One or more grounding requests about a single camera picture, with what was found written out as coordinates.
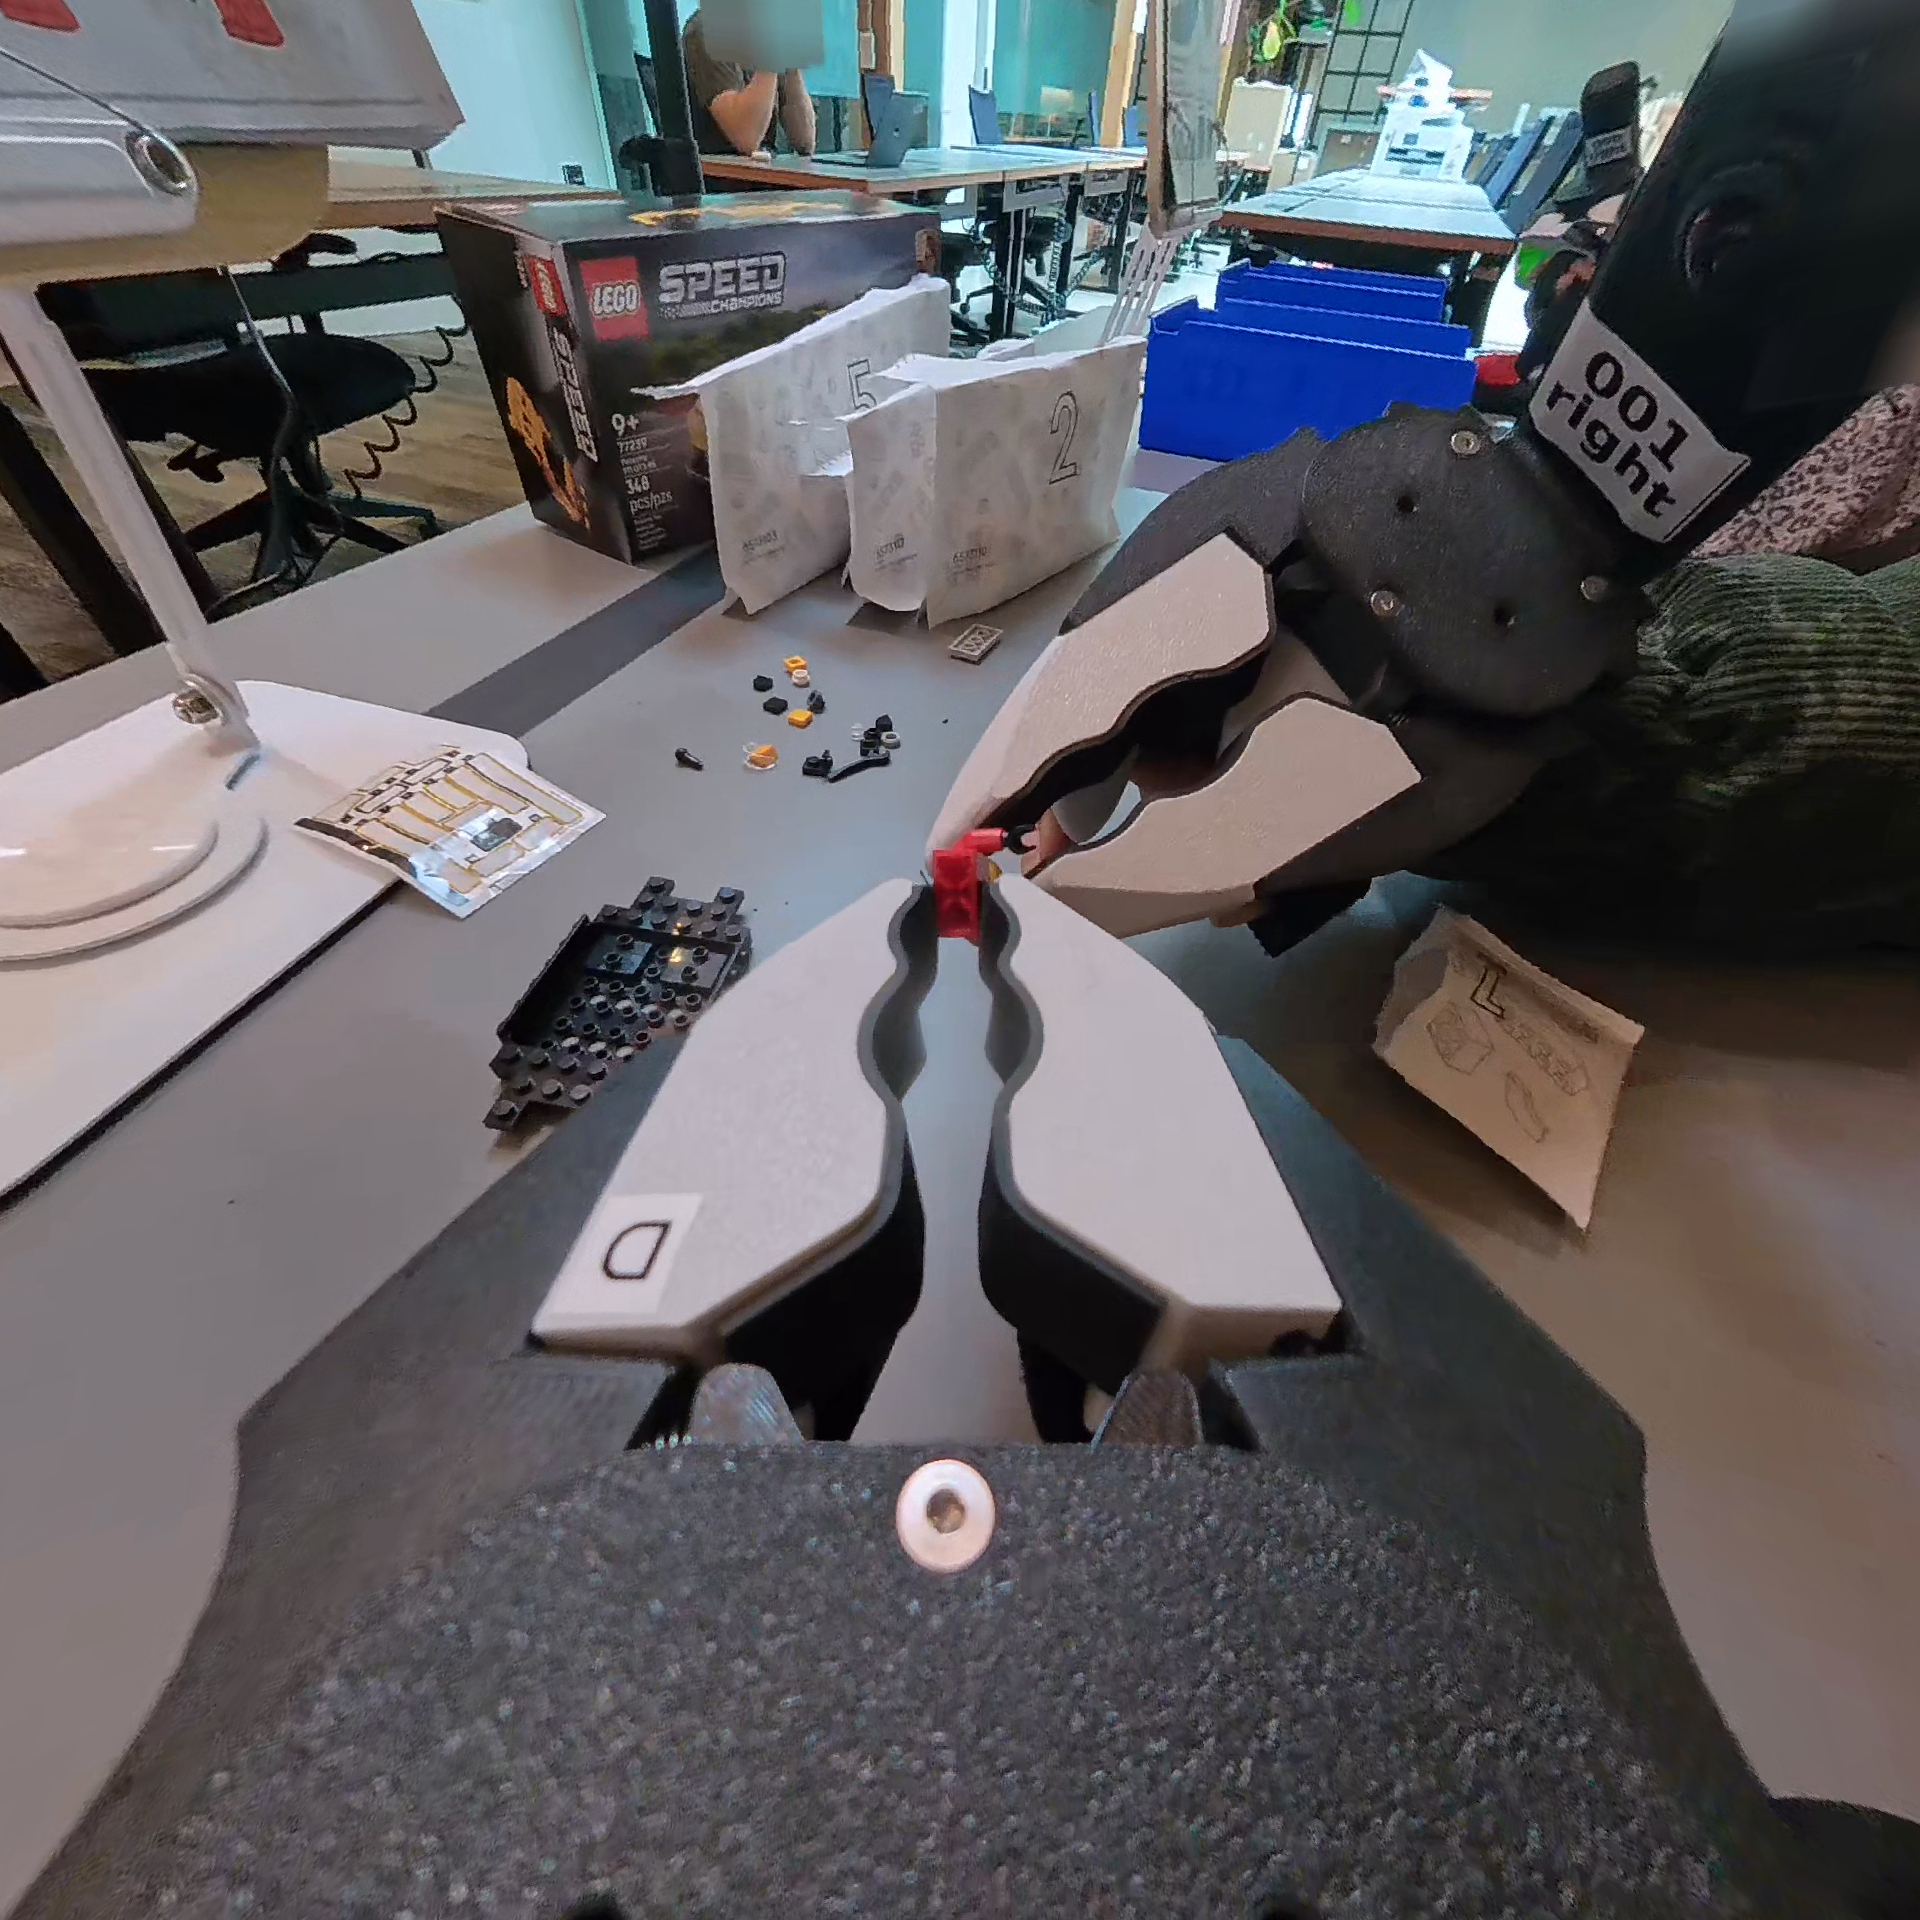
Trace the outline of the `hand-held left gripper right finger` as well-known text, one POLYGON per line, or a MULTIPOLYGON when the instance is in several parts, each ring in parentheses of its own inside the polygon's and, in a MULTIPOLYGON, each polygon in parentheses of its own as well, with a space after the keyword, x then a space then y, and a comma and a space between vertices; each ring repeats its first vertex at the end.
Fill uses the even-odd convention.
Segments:
POLYGON ((1138 1372, 1319 1351, 1341 1298, 1211 1022, 1031 880, 983 886, 979 956, 979 1278, 1037 1432, 1090 1434, 1138 1372))

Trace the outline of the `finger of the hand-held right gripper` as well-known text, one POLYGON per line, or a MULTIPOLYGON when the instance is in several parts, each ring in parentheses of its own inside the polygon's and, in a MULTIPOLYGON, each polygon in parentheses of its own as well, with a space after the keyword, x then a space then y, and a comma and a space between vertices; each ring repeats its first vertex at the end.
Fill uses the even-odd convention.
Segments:
POLYGON ((1258 661, 1272 633, 1266 568, 1232 536, 1173 562, 1059 633, 1006 694, 928 832, 928 852, 967 832, 1035 824, 1109 782, 1147 704, 1258 661))
POLYGON ((1296 697, 1259 718, 1205 782, 1128 770, 1138 801, 1048 858, 1042 892, 1120 938, 1218 920, 1419 780, 1391 726, 1296 697))

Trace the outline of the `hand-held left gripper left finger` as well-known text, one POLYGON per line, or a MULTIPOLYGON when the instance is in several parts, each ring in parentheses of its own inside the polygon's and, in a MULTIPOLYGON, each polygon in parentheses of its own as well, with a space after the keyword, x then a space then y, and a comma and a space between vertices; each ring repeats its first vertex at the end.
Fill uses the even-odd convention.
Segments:
POLYGON ((906 1094, 926 885, 886 880, 700 1017, 534 1310, 554 1352, 754 1365, 855 1429, 922 1300, 906 1094))

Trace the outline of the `red minifigure torso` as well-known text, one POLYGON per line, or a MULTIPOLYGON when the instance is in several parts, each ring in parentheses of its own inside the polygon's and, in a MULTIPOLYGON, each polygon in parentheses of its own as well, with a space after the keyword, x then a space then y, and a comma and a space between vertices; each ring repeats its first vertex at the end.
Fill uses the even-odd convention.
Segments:
POLYGON ((1022 876, 1032 824, 974 826, 928 855, 935 929, 943 941, 981 938, 987 892, 1006 876, 1022 876))

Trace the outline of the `small white paper bag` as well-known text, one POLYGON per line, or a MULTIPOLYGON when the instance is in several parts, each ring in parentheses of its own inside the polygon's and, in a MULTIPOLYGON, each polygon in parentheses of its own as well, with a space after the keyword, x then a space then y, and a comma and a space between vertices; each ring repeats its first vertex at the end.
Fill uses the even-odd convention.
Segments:
POLYGON ((1398 957, 1373 1054, 1579 1232, 1644 1025, 1439 905, 1398 957))

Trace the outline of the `person's right forearm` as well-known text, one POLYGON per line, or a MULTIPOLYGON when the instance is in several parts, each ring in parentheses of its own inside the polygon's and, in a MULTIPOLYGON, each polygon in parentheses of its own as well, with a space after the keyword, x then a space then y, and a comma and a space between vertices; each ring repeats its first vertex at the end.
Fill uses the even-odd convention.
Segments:
POLYGON ((1579 725, 1421 876, 1578 938, 1916 953, 1916 558, 1692 559, 1579 725))

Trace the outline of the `black toy chassis plate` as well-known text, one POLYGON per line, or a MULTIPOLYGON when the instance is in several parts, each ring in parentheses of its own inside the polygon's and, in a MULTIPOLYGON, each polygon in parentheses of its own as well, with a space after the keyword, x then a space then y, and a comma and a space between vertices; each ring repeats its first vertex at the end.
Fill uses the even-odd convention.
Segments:
POLYGON ((690 895, 664 876, 579 918, 496 1025, 484 1127, 520 1136, 669 1050, 751 964, 743 889, 690 895))

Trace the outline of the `blue plastic bin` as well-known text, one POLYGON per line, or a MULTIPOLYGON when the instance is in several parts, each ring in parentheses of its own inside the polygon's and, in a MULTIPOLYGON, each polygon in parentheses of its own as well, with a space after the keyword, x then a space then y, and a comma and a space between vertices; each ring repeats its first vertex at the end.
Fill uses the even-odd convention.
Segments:
POLYGON ((1398 399, 1452 412, 1475 385, 1471 336, 1456 325, 1187 298, 1150 322, 1138 439, 1224 464, 1301 428, 1327 441, 1398 399))
POLYGON ((1471 279, 1366 272, 1324 260, 1239 260, 1216 277, 1214 305, 1282 303, 1312 313, 1355 313, 1376 320, 1450 325, 1464 333, 1464 351, 1480 350, 1486 288, 1471 279))

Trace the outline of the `group of small toy pieces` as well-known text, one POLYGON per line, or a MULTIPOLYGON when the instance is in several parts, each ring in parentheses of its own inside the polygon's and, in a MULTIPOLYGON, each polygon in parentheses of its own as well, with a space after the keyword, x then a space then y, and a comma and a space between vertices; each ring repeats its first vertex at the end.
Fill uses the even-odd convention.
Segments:
POLYGON ((836 702, 805 656, 701 657, 655 697, 655 732, 668 762, 687 777, 836 784, 888 770, 903 753, 896 725, 836 702))

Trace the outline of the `floral patterned cloth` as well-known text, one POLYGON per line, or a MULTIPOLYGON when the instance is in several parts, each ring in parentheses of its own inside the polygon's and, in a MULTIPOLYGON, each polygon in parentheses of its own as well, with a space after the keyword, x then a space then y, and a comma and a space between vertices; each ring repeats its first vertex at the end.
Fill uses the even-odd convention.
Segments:
POLYGON ((1876 392, 1709 534, 1696 559, 1790 554, 1874 570, 1918 553, 1918 385, 1876 392))

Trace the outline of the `sticker sheet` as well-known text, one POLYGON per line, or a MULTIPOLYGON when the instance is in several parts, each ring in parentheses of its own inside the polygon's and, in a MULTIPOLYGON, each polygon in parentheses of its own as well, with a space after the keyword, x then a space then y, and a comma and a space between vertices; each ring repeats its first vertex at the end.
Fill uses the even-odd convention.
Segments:
POLYGON ((604 817, 512 757, 438 746, 379 770, 295 826, 466 920, 604 817))

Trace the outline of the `black toy set box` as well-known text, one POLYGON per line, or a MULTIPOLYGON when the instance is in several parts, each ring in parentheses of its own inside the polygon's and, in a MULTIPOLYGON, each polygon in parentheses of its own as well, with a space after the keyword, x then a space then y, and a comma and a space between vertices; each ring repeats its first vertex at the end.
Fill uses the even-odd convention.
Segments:
POLYGON ((940 262, 930 208, 815 189, 480 199, 438 239, 534 517, 624 562, 714 534, 696 376, 940 262))

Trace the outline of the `black upright pole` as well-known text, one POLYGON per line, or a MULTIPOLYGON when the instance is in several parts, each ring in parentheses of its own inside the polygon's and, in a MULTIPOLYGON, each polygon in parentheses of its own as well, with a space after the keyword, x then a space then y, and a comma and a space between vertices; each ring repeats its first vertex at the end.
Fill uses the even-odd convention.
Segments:
POLYGON ((647 159, 655 192, 664 199, 700 199, 703 164, 690 124, 687 77, 676 1, 642 1, 655 74, 655 140, 647 159))

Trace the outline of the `black office chair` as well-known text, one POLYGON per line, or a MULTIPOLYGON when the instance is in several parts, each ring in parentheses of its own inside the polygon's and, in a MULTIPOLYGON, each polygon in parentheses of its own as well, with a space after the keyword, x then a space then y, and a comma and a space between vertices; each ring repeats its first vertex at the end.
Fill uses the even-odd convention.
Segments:
POLYGON ((122 441, 174 442, 167 464, 205 484, 230 465, 256 472, 242 503, 190 526, 165 520, 191 559, 254 545, 239 584, 199 592, 211 616, 307 584, 339 544, 375 558, 404 551, 388 520, 408 524, 416 542, 442 534, 429 508, 367 486, 438 388, 462 320, 435 325, 437 351, 328 330, 317 310, 266 330, 232 272, 54 281, 38 303, 122 441))

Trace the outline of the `toy instruction booklet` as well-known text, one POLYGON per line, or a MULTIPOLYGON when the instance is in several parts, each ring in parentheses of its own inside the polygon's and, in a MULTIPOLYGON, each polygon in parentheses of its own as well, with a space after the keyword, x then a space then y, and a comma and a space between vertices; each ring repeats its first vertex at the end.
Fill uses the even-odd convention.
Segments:
POLYGON ((5 1, 5 105, 188 141, 427 150, 463 124, 408 1, 5 1))

